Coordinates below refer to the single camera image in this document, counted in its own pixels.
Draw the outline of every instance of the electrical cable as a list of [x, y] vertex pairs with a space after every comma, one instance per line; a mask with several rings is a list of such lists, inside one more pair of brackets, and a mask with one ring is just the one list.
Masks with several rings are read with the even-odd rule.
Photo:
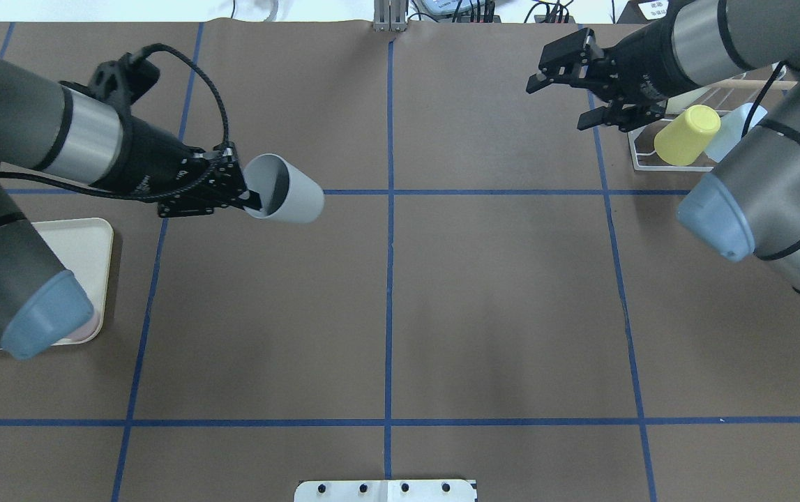
[[750, 130], [750, 123], [753, 122], [753, 115], [756, 115], [756, 111], [760, 108], [760, 102], [763, 98], [766, 98], [766, 94], [769, 94], [769, 89], [772, 89], [772, 83], [777, 80], [777, 77], [781, 74], [783, 67], [785, 67], [785, 62], [780, 61], [780, 63], [778, 63], [775, 67], [775, 70], [772, 70], [772, 76], [769, 77], [766, 85], [762, 86], [760, 94], [756, 96], [756, 101], [753, 102], [753, 106], [750, 106], [750, 112], [747, 114], [747, 120], [744, 121], [744, 129], [741, 130], [741, 137], [747, 136], [747, 132]]
[[414, 18], [415, 16], [425, 17], [425, 18], [431, 19], [433, 22], [439, 22], [439, 20], [437, 18], [435, 18], [434, 16], [431, 16], [431, 14], [425, 14], [425, 13], [412, 13], [412, 14], [410, 14], [408, 20], [412, 20], [412, 18]]
[[[223, 145], [227, 145], [229, 142], [229, 120], [227, 118], [227, 110], [225, 110], [225, 106], [223, 105], [223, 99], [220, 97], [220, 93], [217, 90], [217, 86], [214, 85], [211, 78], [202, 71], [201, 68], [197, 66], [197, 64], [193, 63], [185, 54], [181, 53], [180, 51], [170, 47], [170, 45], [164, 44], [152, 44], [146, 45], [140, 49], [138, 55], [131, 61], [131, 64], [141, 63], [150, 55], [158, 52], [166, 52], [173, 54], [180, 61], [186, 63], [187, 66], [192, 68], [199, 77], [204, 80], [204, 83], [208, 85], [208, 88], [211, 89], [211, 94], [214, 96], [214, 100], [217, 101], [217, 108], [220, 112], [220, 118], [223, 123]], [[179, 196], [179, 194], [183, 194], [192, 190], [193, 188], [197, 187], [197, 185], [202, 184], [202, 181], [205, 181], [211, 172], [214, 172], [214, 169], [217, 168], [217, 163], [211, 162], [211, 165], [208, 166], [207, 169], [203, 172], [201, 176], [196, 178], [194, 181], [190, 182], [185, 187], [174, 188], [173, 190], [168, 190], [166, 192], [160, 194], [147, 194], [147, 195], [122, 195], [116, 194], [113, 192], [107, 192], [104, 190], [96, 190], [95, 188], [87, 188], [81, 187], [80, 185], [73, 185], [71, 183], [65, 181], [58, 181], [53, 180], [53, 178], [46, 178], [45, 176], [39, 176], [36, 174], [28, 174], [27, 172], [0, 172], [0, 178], [7, 178], [8, 180], [26, 180], [26, 181], [36, 181], [38, 183], [43, 183], [45, 185], [52, 185], [52, 187], [56, 188], [65, 188], [65, 190], [71, 190], [73, 192], [77, 192], [78, 194], [83, 194], [91, 197], [102, 197], [102, 198], [112, 198], [118, 200], [135, 200], [140, 202], [157, 202], [160, 200], [165, 200], [168, 198], [173, 198], [174, 196]]]
[[540, 22], [554, 22], [555, 13], [558, 12], [558, 3], [546, 3], [546, 6], [552, 6], [552, 8], [545, 10], [545, 17]]
[[458, 9], [461, 9], [461, 3], [462, 0], [458, 0], [458, 3], [456, 4], [456, 12], [453, 13], [453, 22], [456, 22], [458, 18]]
[[549, 4], [537, 1], [532, 7], [530, 7], [530, 10], [528, 10], [527, 16], [524, 18], [524, 24], [527, 24], [528, 20], [530, 20], [530, 14], [532, 14], [533, 10], [536, 10], [536, 7], [538, 6], [545, 6], [545, 16], [546, 18], [549, 17]]
[[574, 0], [570, 0], [568, 3], [560, 3], [560, 0], [556, 0], [555, 3], [549, 3], [552, 7], [552, 12], [549, 15], [545, 16], [545, 19], [542, 22], [552, 22], [552, 23], [565, 23], [570, 22], [570, 10], [568, 7], [570, 3], [573, 3]]
[[412, 6], [415, 7], [415, 13], [409, 14], [409, 17], [406, 20], [412, 20], [412, 18], [414, 18], [415, 16], [419, 16], [431, 19], [433, 22], [440, 22], [440, 20], [438, 20], [434, 16], [431, 16], [431, 14], [423, 13], [421, 8], [418, 7], [418, 3], [416, 3], [415, 0], [410, 0], [410, 2], [412, 2]]

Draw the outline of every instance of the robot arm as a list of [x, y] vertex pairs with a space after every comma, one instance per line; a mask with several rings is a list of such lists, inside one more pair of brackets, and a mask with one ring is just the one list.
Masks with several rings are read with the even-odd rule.
[[[211, 152], [183, 145], [130, 112], [157, 82], [160, 73], [147, 57], [161, 51], [192, 66], [214, 93], [224, 134]], [[98, 197], [157, 203], [160, 217], [210, 214], [228, 206], [266, 217], [285, 202], [289, 190], [282, 175], [255, 181], [255, 190], [250, 190], [215, 86], [185, 55], [161, 44], [101, 64], [86, 86], [50, 82], [0, 59], [1, 162], [81, 185], [24, 172], [0, 171], [0, 178], [28, 178]], [[307, 220], [315, 219], [322, 208], [321, 190], [308, 206]], [[0, 349], [18, 359], [34, 356], [93, 315], [73, 273], [64, 269], [0, 186]]]
[[723, 257], [748, 254], [800, 295], [800, 0], [683, 0], [667, 17], [601, 49], [583, 29], [543, 49], [527, 92], [589, 89], [607, 106], [578, 128], [629, 131], [664, 115], [663, 100], [775, 61], [799, 85], [683, 200], [677, 217]]

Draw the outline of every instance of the label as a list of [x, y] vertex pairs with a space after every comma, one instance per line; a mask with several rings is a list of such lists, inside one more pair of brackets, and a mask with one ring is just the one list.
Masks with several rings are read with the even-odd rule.
[[639, 9], [642, 9], [644, 18], [648, 20], [660, 19], [667, 15], [667, 5], [670, 2], [644, 2], [639, 3]]

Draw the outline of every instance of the white tray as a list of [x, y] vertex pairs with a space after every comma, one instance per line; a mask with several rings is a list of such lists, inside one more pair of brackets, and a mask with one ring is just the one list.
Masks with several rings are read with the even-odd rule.
[[99, 324], [89, 337], [78, 341], [62, 339], [53, 345], [87, 343], [99, 334], [105, 317], [105, 296], [109, 288], [109, 269], [112, 265], [112, 226], [101, 218], [36, 222], [40, 237], [46, 241], [59, 261], [74, 272], [77, 282], [93, 303]]

